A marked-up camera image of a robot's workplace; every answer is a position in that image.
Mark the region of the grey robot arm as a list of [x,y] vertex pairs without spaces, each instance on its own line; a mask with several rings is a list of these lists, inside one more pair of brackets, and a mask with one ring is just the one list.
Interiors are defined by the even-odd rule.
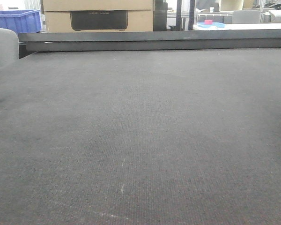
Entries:
[[0,28],[0,69],[19,60],[18,35],[8,29]]

